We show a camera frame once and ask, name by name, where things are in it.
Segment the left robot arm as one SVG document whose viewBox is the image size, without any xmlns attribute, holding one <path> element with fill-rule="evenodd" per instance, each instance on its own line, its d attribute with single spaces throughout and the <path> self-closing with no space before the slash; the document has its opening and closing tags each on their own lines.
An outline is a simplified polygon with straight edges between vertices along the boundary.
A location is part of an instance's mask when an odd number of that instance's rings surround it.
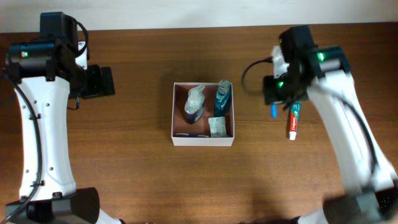
<svg viewBox="0 0 398 224">
<path fill-rule="evenodd" d="M 100 207 L 98 191 L 79 189 L 68 152 L 68 101 L 115 94 L 109 67 L 89 65 L 83 25 L 62 12 L 40 16 L 39 38 L 12 44 L 4 76 L 22 118 L 24 165 L 19 199 L 5 223 L 117 223 Z"/>
</svg>

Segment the green white soap bar box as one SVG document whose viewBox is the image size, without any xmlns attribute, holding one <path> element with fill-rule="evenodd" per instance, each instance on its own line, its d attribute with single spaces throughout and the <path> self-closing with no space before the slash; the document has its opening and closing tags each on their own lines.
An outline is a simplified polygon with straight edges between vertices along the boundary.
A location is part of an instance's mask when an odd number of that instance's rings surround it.
<svg viewBox="0 0 398 224">
<path fill-rule="evenodd" d="M 209 118 L 210 135 L 212 138 L 226 138 L 226 120 L 224 116 Z"/>
</svg>

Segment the teal mouthwash bottle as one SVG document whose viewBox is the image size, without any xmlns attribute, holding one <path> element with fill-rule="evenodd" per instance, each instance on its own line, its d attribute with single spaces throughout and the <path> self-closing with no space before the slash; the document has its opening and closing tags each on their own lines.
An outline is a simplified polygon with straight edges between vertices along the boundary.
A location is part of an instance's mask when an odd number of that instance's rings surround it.
<svg viewBox="0 0 398 224">
<path fill-rule="evenodd" d="M 231 96 L 231 84 L 227 80 L 221 80 L 218 85 L 215 98 L 214 116 L 221 117 L 229 110 Z"/>
</svg>

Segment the blue disposable razor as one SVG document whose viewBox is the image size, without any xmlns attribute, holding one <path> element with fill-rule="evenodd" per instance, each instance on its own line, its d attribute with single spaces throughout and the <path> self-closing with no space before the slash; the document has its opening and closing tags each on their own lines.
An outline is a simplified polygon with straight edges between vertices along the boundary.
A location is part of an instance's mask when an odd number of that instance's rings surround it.
<svg viewBox="0 0 398 224">
<path fill-rule="evenodd" d="M 277 105 L 271 105 L 271 116 L 272 118 L 277 117 Z"/>
</svg>

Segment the clear hand soap pump bottle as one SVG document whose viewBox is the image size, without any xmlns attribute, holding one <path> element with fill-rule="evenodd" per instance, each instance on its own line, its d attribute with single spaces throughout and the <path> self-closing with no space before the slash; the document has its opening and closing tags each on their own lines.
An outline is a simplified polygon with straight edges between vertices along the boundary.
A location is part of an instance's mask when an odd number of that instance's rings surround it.
<svg viewBox="0 0 398 224">
<path fill-rule="evenodd" d="M 188 92 L 188 98 L 185 103 L 184 112 L 188 124 L 196 123 L 203 115 L 205 109 L 205 96 L 203 90 L 205 85 L 199 85 Z"/>
</svg>

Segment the red green toothpaste tube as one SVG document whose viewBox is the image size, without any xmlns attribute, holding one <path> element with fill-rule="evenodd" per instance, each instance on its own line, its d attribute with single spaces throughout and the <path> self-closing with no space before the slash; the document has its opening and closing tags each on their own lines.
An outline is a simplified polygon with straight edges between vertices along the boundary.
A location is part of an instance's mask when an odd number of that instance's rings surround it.
<svg viewBox="0 0 398 224">
<path fill-rule="evenodd" d="M 299 121 L 301 109 L 301 102 L 296 101 L 290 107 L 290 128 L 289 128 L 289 139 L 294 141 L 297 137 L 297 127 Z"/>
</svg>

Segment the blue white toothbrush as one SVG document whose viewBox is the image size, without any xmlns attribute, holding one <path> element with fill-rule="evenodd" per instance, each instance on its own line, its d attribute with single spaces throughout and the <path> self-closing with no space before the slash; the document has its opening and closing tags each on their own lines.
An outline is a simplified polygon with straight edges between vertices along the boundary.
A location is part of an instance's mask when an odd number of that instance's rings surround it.
<svg viewBox="0 0 398 224">
<path fill-rule="evenodd" d="M 204 134 L 176 133 L 173 135 L 173 138 L 210 138 L 210 136 Z"/>
</svg>

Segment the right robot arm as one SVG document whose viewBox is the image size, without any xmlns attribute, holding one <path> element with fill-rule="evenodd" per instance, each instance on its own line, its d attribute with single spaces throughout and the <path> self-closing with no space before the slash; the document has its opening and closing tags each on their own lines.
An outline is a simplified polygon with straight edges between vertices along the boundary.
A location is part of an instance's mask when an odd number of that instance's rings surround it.
<svg viewBox="0 0 398 224">
<path fill-rule="evenodd" d="M 332 143 L 345 194 L 328 198 L 317 211 L 294 223 L 381 223 L 397 217 L 397 173 L 366 121 L 343 50 L 321 48 L 308 26 L 279 36 L 270 62 L 274 73 L 263 80 L 267 105 L 310 101 Z"/>
</svg>

